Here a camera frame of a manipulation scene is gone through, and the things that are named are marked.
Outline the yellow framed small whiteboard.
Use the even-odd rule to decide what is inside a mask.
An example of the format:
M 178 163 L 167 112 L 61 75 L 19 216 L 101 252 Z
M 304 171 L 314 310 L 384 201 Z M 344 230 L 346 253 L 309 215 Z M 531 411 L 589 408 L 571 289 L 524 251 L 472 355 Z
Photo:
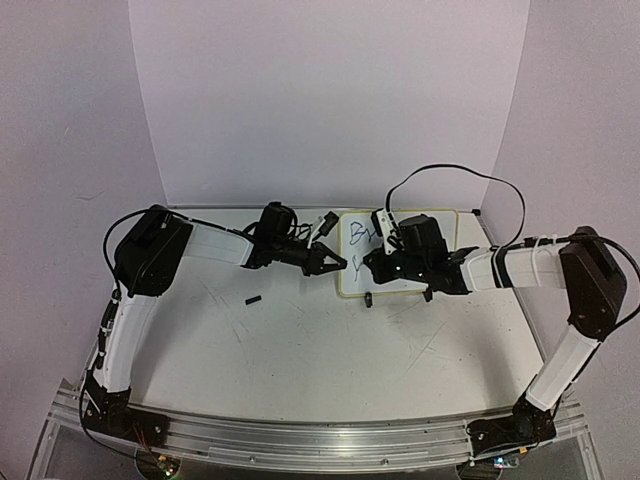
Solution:
M 378 285 L 373 281 L 370 270 L 364 265 L 364 257 L 383 245 L 383 240 L 375 233 L 371 220 L 372 210 L 348 210 L 340 214 L 338 224 L 338 254 L 347 261 L 347 267 L 339 272 L 338 291 L 344 298 L 420 293 L 425 284 L 408 280 L 394 280 Z M 419 214 L 437 220 L 441 233 L 450 250 L 458 243 L 459 213 L 454 209 L 398 209 L 393 211 L 397 222 Z

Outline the black marker cap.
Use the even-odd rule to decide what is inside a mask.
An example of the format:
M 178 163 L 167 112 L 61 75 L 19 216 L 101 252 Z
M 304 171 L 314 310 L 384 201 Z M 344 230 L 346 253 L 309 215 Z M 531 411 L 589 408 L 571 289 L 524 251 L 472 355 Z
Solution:
M 263 300 L 262 296 L 261 295 L 257 295 L 257 296 L 254 296 L 254 297 L 246 299 L 245 300 L 245 305 L 249 306 L 249 305 L 258 303 L 258 302 L 260 302 L 262 300 Z

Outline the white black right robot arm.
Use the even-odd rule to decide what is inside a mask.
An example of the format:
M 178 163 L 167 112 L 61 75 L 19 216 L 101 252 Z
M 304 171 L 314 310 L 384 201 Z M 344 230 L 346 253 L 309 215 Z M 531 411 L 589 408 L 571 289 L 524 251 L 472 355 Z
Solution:
M 553 289 L 566 295 L 569 316 L 557 346 L 510 414 L 476 419 L 467 426 L 474 457 L 553 439 L 565 391 L 604 341 L 639 313 L 620 314 L 627 279 L 614 256 L 627 257 L 628 252 L 588 226 L 565 237 L 529 237 L 506 246 L 451 251 L 431 216 L 397 222 L 389 211 L 379 209 L 372 222 L 382 244 L 365 256 L 364 264 L 377 285 L 420 283 L 427 300 L 436 293 L 491 290 Z

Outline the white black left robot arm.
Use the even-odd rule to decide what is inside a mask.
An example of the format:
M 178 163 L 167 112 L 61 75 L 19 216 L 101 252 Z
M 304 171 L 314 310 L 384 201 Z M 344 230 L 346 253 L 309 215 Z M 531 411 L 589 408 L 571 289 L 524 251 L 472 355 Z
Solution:
M 328 212 L 314 224 L 300 224 L 296 212 L 277 201 L 243 230 L 217 225 L 161 205 L 131 213 L 134 226 L 114 253 L 104 255 L 114 289 L 100 322 L 97 349 L 83 391 L 89 404 L 80 413 L 84 429 L 160 447 L 169 419 L 129 404 L 131 373 L 145 324 L 157 298 L 172 285 L 183 258 L 212 260 L 245 269 L 279 262 L 305 276 L 338 272 L 347 262 L 322 243 L 338 224 Z

